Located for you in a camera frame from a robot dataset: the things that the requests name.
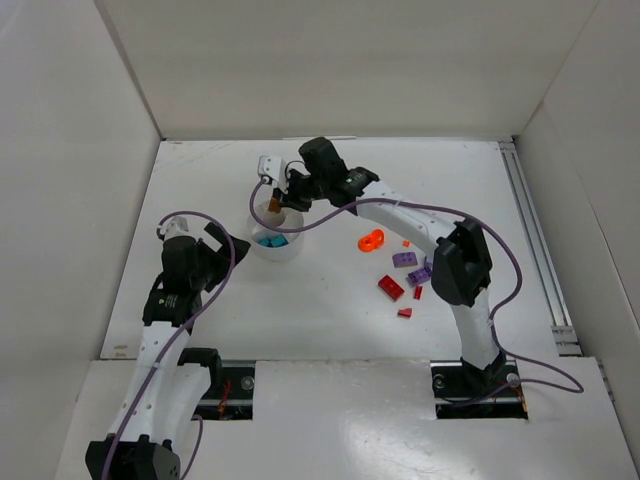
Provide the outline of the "brown 2x4 lego plate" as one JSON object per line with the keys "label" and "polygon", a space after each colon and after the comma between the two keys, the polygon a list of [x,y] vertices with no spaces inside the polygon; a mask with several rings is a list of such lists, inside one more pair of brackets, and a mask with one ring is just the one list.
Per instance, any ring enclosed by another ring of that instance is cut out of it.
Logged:
{"label": "brown 2x4 lego plate", "polygon": [[274,197],[272,197],[270,199],[269,211],[273,212],[273,213],[280,213],[281,212],[281,205],[280,205],[279,201]]}

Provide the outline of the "orange figure-eight lego piece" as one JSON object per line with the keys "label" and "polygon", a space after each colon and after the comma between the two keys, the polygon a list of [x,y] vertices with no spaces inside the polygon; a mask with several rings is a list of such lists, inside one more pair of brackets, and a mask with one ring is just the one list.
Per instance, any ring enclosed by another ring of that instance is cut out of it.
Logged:
{"label": "orange figure-eight lego piece", "polygon": [[371,253],[381,248],[385,243],[385,233],[375,229],[358,240],[358,249],[363,253]]}

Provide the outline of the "teal 2x2 lego brick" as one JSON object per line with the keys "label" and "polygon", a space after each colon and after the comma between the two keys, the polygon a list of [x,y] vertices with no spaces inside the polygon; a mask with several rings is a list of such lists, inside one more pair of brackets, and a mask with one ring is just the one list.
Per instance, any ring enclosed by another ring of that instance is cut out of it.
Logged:
{"label": "teal 2x2 lego brick", "polygon": [[288,241],[284,235],[280,234],[272,238],[270,240],[270,243],[273,248],[280,248],[286,246],[288,244]]}

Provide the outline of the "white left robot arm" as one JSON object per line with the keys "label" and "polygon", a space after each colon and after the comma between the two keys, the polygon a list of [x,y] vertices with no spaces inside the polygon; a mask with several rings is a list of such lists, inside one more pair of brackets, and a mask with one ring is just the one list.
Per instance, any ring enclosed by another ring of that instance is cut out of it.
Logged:
{"label": "white left robot arm", "polygon": [[93,479],[178,479],[186,473],[176,445],[210,389],[229,391],[214,348],[189,344],[196,319],[217,298],[250,245],[231,236],[213,218],[205,232],[211,248],[190,234],[187,213],[164,218],[162,270],[143,309],[142,338],[135,368],[118,413],[102,440],[89,443],[85,464]]}

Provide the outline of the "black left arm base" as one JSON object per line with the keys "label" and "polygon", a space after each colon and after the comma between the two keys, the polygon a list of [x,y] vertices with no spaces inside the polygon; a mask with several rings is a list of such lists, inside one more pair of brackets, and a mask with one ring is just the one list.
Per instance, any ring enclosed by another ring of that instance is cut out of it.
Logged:
{"label": "black left arm base", "polygon": [[210,386],[201,397],[195,414],[211,421],[253,419],[256,362],[223,360],[213,348],[186,348],[178,365],[198,364],[209,372]]}

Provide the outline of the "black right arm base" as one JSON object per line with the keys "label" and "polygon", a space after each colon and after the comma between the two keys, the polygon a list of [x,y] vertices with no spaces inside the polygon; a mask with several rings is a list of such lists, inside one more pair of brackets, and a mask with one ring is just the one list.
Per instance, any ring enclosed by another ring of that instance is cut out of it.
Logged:
{"label": "black right arm base", "polygon": [[468,379],[460,361],[432,362],[430,371],[438,420],[528,418],[522,389],[507,382],[519,374],[514,361],[487,382]]}

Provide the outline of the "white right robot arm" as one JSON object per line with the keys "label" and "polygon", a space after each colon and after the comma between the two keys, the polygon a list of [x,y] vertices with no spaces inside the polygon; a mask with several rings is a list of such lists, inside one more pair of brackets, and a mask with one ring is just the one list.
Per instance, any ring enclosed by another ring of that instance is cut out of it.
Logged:
{"label": "white right robot arm", "polygon": [[364,168],[348,168],[333,143],[318,137],[298,150],[304,173],[284,166],[284,184],[274,189],[281,205],[306,212],[327,200],[408,240],[431,258],[431,286],[450,305],[461,340],[461,360],[486,372],[505,362],[489,318],[488,288],[493,263],[479,222],[452,222],[406,200]]}

